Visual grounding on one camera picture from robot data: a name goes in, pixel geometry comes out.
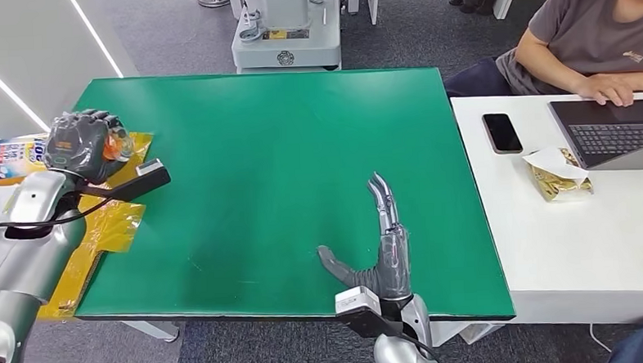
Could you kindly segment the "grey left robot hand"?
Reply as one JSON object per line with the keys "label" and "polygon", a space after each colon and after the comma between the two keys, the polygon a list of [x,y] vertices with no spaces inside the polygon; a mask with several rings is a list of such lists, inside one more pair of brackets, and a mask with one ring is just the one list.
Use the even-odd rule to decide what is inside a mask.
{"label": "grey left robot hand", "polygon": [[54,119],[42,160],[47,169],[100,185],[131,159],[134,141],[119,117],[87,109]]}

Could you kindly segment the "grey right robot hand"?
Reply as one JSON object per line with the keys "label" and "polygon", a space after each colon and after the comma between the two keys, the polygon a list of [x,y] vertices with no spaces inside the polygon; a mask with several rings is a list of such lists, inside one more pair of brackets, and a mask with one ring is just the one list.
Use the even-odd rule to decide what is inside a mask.
{"label": "grey right robot hand", "polygon": [[407,229],[400,223],[398,208],[389,184],[374,172],[367,183],[379,216],[380,241],[375,265],[354,270],[335,257],[329,247],[317,247],[325,269],[349,288],[364,286],[380,299],[398,301],[412,295]]}

